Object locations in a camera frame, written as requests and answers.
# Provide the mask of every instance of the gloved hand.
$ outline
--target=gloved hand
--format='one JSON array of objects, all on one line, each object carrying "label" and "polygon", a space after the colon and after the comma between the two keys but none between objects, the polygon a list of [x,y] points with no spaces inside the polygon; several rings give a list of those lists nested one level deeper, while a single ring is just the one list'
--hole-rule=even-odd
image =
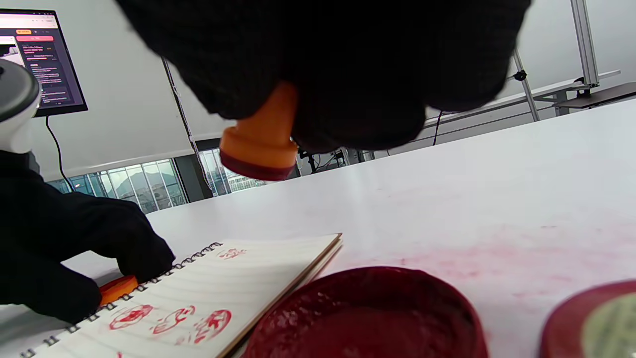
[{"label": "gloved hand", "polygon": [[300,94],[309,152],[380,150],[423,129],[425,105],[465,111],[503,88],[530,0],[354,3],[117,0],[210,113],[254,114],[279,80]]},{"label": "gloved hand", "polygon": [[0,151],[2,258],[0,304],[77,323],[101,302],[97,284],[62,261],[86,251],[114,258],[124,275],[146,282],[174,255],[131,202],[61,194],[28,169],[27,154]]}]

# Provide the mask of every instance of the table surface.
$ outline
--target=table surface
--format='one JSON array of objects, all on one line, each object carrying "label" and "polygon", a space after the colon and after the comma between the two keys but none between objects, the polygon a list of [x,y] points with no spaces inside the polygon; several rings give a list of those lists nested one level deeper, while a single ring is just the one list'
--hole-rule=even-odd
[{"label": "table surface", "polygon": [[[626,101],[148,217],[180,259],[212,241],[342,232],[325,275],[427,271],[475,305],[491,357],[530,358],[559,302],[636,275],[634,133],[636,101]],[[67,265],[93,277],[116,269],[91,253]],[[59,328],[16,306],[0,322],[3,355]]]}]

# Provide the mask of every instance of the notebook page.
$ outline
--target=notebook page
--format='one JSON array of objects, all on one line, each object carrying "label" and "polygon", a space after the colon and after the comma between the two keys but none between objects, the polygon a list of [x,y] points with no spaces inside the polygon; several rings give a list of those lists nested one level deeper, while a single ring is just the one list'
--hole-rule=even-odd
[{"label": "notebook page", "polygon": [[255,317],[308,273],[339,235],[294,241],[226,241],[99,318],[59,334],[38,357],[215,358]]},{"label": "notebook page", "polygon": [[[310,271],[310,273],[303,280],[301,280],[296,287],[294,287],[294,290],[308,284],[309,282],[313,281],[314,278],[320,275],[322,269],[324,269],[324,267],[327,266],[327,264],[329,264],[329,261],[331,261],[331,259],[338,253],[341,245],[342,245],[342,242],[338,241],[334,249],[328,252],[327,255],[325,255],[322,258],[322,260],[316,266],[314,266],[314,268]],[[247,350],[248,343],[249,343],[249,339],[243,340],[240,343],[240,346],[237,347],[231,353],[231,355],[227,356],[227,358],[243,358],[243,355],[245,354],[245,351]]]}]

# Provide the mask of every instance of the ink pad lid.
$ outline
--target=ink pad lid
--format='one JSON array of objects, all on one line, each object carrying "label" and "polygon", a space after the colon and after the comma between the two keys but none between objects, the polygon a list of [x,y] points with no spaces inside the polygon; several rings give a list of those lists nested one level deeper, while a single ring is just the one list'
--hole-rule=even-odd
[{"label": "ink pad lid", "polygon": [[[403,329],[402,319],[414,329]],[[431,351],[487,358],[475,309],[423,271],[379,266],[325,276],[293,292],[260,320],[244,357],[393,358]]]},{"label": "ink pad lid", "polygon": [[99,292],[102,294],[101,305],[105,306],[117,301],[122,296],[134,291],[137,286],[139,286],[139,284],[135,276],[124,276],[117,280],[110,281],[99,288]]},{"label": "ink pad lid", "polygon": [[541,358],[636,357],[636,281],[570,297],[543,329]]}]

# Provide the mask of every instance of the red ink smudge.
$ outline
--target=red ink smudge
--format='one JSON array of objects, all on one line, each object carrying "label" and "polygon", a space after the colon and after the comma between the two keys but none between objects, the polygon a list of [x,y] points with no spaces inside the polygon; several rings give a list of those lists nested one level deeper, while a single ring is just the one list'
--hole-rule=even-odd
[{"label": "red ink smudge", "polygon": [[236,256],[242,255],[246,252],[247,250],[237,250],[236,248],[230,248],[227,251],[221,252],[219,257],[224,260],[229,260],[229,259],[233,259]]},{"label": "red ink smudge", "polygon": [[194,306],[188,306],[170,313],[159,320],[161,323],[153,328],[153,334],[161,334],[175,328],[178,324],[185,321],[188,316],[193,315],[195,310],[196,308]]},{"label": "red ink smudge", "polygon": [[148,316],[152,310],[153,307],[149,304],[129,308],[117,315],[109,327],[111,330],[115,330],[132,326],[141,321],[145,316]]},{"label": "red ink smudge", "polygon": [[212,312],[211,315],[195,324],[197,330],[195,334],[194,344],[202,341],[211,340],[223,332],[232,319],[232,313],[228,310],[218,310]]}]

